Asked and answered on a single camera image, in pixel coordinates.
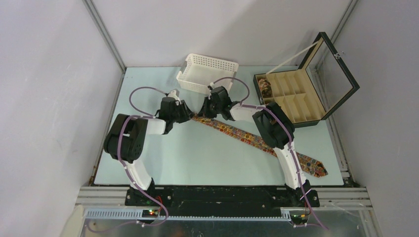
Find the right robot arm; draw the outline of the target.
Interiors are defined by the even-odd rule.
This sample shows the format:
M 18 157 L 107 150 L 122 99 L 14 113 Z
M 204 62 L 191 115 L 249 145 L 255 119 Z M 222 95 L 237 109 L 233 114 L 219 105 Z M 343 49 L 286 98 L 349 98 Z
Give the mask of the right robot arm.
M 254 122 L 259 134 L 254 135 L 221 121 L 215 120 L 222 115 L 225 120 Z M 291 190 L 287 193 L 288 202 L 301 206 L 307 200 L 311 185 L 302 172 L 294 147 L 295 127 L 281 107 L 272 102 L 265 106 L 246 105 L 231 101 L 223 87 L 210 88 L 203 107 L 194 118 L 235 139 L 276 156 L 282 167 L 285 184 Z

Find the white perforated plastic basket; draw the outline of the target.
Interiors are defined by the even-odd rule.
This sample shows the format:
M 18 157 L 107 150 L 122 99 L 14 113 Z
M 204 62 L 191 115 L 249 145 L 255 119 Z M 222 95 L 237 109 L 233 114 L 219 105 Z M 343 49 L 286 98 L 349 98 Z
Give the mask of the white perforated plastic basket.
M 239 64 L 232 61 L 190 53 L 187 55 L 176 80 L 185 90 L 209 94 L 208 85 L 220 78 L 226 78 L 216 83 L 227 90 L 233 85 L 232 77 L 236 76 Z

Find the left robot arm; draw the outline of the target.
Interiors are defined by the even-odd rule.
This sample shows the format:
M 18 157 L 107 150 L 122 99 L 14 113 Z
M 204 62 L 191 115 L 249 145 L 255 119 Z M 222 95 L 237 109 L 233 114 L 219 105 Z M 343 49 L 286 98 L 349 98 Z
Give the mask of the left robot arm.
M 156 192 L 150 189 L 153 178 L 139 159 L 144 150 L 146 136 L 166 135 L 175 123 L 187 122 L 193 115 L 184 100 L 165 97 L 154 116 L 116 116 L 105 138 L 103 149 L 122 164 L 130 186 L 139 190 L 137 199 L 143 205 L 152 205 L 156 199 Z

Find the colourful patterned tie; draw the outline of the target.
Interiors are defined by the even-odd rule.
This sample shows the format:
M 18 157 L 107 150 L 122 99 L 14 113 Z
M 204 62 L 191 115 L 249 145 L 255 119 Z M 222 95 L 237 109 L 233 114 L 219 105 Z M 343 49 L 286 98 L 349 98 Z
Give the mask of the colourful patterned tie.
M 192 120 L 207 125 L 211 128 L 214 128 L 236 140 L 239 140 L 259 150 L 269 153 L 274 157 L 277 156 L 274 150 L 263 141 L 262 137 L 258 135 L 246 132 L 242 129 L 228 125 L 221 121 L 206 117 L 199 117 L 198 115 L 194 115 L 192 117 Z M 328 175 L 328 172 L 322 162 L 298 152 L 296 152 L 296 157 L 300 163 L 302 171 L 308 173 L 309 175 L 317 178 L 325 177 Z

